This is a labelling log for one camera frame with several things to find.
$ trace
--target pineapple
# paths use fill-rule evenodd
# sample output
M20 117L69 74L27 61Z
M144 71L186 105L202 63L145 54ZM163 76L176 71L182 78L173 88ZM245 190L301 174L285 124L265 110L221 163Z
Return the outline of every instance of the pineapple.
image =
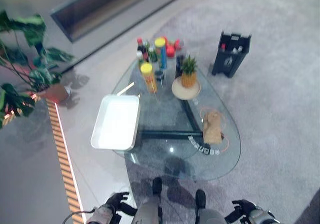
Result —
M182 86L185 88L191 88L196 83L197 73L196 73L196 59L189 57L183 62L181 67L182 69L182 76L181 82Z

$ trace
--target wooden strip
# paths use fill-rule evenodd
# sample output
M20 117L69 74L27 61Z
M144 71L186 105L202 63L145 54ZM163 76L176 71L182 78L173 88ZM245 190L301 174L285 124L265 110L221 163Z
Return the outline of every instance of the wooden strip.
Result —
M56 130L52 130L53 131L53 135L58 136L58 137L62 137L61 132L58 132Z
M51 125L53 125L53 126L57 126L57 127L60 127L60 123L59 123L59 121L51 120Z
M64 153L58 153L58 157L68 160L68 156Z
M77 208L80 208L79 206L79 202L72 199L72 198L67 198L68 199L68 203L72 204L73 206L77 207Z
M58 131L58 132L61 132L61 129L59 127L55 127L55 126L52 126L52 129Z
M59 142L59 141L55 140L55 144L59 147L65 148L65 144L63 142Z
M51 120L51 121L59 122L59 119L58 119L58 118L56 118L56 117L52 117L52 116L50 117L50 120Z
M77 222L80 222L81 224L84 223L84 221L82 220L82 217L79 217L78 215L73 215L72 219L76 220Z
M56 149L57 149L58 152L67 154L67 151L66 151L65 148L59 147L59 146L57 145L57 146L56 146Z
M58 159L59 159L59 162L60 162L60 163L63 163L63 164L65 164L65 165L69 165L68 160L63 159L63 158L59 158L59 157L58 157Z
M84 223L79 223L79 222L73 220L73 224L84 224Z
M52 126L53 138L56 144L62 179L64 182L64 189L69 203L69 209L71 212L77 212L80 211L80 204L78 201L73 176L71 174L70 163L67 156L67 150L58 119L56 106L49 100L47 100L47 106ZM84 224L81 214L73 215L72 220L74 224Z
M65 193L66 193L67 197L70 197L70 198L73 198L75 200L78 200L78 197L74 192L70 192L70 191L66 190Z
M71 172L70 167L67 166L67 165L65 165L65 164L61 164L61 163L60 163L60 168L61 168L62 170L65 170L66 172Z
M72 179L70 179L70 178L67 178L67 177L62 177L62 179L63 179L63 181L65 182L65 183L68 183L68 184L70 184L70 185L75 185L74 184L74 181L72 180Z
M70 205L70 204L69 204L69 209L70 209L70 211L71 211L71 212L73 212L73 213L74 213L74 212L79 212L79 211L80 211L80 209L79 209L79 208L74 207L74 206L72 206L72 205Z
M72 179L72 175L71 175L71 173L66 172L66 171L64 171L64 170L61 170L61 172L62 172L62 175L63 175L63 176L65 176L65 177L67 177L67 178L71 178L71 179Z
M55 109L56 107L55 106L48 106L48 110L50 111L50 112L56 112L56 109Z
M74 187L74 186L71 186L71 185L68 184L68 183L65 183L65 184L64 184L64 188L67 189L67 190L69 190L70 192L76 193L75 187Z
M59 136L54 136L54 140L62 142L62 143L64 142L64 139L62 137L59 137Z
M58 118L58 115L57 115L57 113L54 113L54 112L50 112L50 111L49 111L49 116L50 116L50 117L55 117L55 118Z

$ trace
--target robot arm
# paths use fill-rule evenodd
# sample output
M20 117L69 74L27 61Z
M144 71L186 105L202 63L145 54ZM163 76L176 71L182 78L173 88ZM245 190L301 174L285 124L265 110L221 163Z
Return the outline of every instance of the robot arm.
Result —
M121 216L117 214L117 211L134 216L137 210L126 203L122 203L123 200L128 199L125 195L129 195L129 193L114 194L105 204L95 209L92 217L86 224L118 224Z
M110 224L113 216L112 210L102 205L94 211L86 224Z
M270 211L264 211L254 203L247 200L233 201L234 211L225 217L227 223L234 223L242 216L240 222L242 224L280 224Z

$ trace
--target floor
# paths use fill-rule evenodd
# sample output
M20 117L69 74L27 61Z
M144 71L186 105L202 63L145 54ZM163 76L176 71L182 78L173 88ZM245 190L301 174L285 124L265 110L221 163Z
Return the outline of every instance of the floor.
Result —
M85 210L101 205L113 192L130 190L124 159L90 145L101 99L112 92L134 60L137 37L152 38L172 17L200 1L176 0L65 75L63 81L73 94L58 111ZM129 203L135 204L132 196ZM130 223L130 218L123 223Z

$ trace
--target black trash bin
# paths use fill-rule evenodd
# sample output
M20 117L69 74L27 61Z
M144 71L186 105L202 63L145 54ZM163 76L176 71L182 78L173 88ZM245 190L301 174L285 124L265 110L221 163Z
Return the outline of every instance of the black trash bin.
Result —
M249 53L250 40L251 35L242 37L241 34L222 32L212 74L224 73L228 78L232 78Z

